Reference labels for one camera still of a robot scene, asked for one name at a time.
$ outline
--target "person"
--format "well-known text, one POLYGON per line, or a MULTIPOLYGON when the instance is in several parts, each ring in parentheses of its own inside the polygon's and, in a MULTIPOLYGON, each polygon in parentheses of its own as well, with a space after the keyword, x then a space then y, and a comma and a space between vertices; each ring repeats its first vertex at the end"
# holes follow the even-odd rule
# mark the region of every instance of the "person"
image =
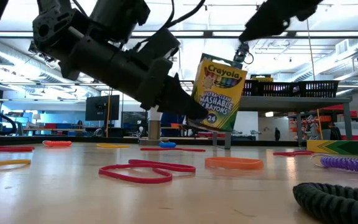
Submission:
POLYGON ((280 131, 278 130, 278 128, 276 128, 276 130, 274 131, 274 138, 276 139, 276 141, 280 140, 280 131))

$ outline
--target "black crate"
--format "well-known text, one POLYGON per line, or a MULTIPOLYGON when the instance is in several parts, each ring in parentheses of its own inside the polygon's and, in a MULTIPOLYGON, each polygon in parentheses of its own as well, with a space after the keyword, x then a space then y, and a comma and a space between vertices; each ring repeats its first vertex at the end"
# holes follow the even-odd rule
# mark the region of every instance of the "black crate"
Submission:
POLYGON ((259 82, 257 84, 259 96, 299 96, 299 86, 297 83, 287 82, 259 82))
POLYGON ((257 93, 258 80, 246 80, 244 89, 242 89, 243 96, 258 96, 257 93))
POLYGON ((339 81, 302 81, 298 84, 301 97, 335 98, 339 81))

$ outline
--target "yellow rubber band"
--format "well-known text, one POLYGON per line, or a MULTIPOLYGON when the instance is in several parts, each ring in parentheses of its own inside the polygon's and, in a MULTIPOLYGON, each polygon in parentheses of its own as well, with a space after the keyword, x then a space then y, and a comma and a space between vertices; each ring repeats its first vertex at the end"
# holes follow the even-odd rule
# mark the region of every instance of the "yellow rubber band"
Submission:
POLYGON ((30 164, 30 159, 15 159, 10 161, 0 161, 0 166, 16 165, 16 164, 30 164))
POLYGON ((117 146, 117 145, 113 145, 113 144, 97 144, 97 146, 107 148, 107 149, 129 148, 129 146, 117 146))

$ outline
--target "computer monitor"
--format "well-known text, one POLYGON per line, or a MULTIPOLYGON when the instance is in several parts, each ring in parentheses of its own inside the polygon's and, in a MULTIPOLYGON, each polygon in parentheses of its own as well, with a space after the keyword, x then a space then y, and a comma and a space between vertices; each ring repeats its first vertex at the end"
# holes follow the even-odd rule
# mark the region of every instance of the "computer monitor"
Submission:
MULTIPOLYGON (((86 99, 85 121, 104 121, 108 115, 109 96, 95 96, 86 99)), ((119 95, 110 96, 110 120, 118 120, 119 95)))

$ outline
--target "crayon box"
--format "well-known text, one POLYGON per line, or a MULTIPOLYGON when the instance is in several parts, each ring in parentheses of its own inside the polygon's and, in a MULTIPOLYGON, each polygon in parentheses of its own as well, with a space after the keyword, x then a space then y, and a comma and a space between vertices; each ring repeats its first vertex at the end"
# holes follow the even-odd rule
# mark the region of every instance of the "crayon box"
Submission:
POLYGON ((247 71, 202 60, 192 97, 209 113, 205 119, 187 119, 187 123, 210 131, 233 131, 246 75, 247 71))

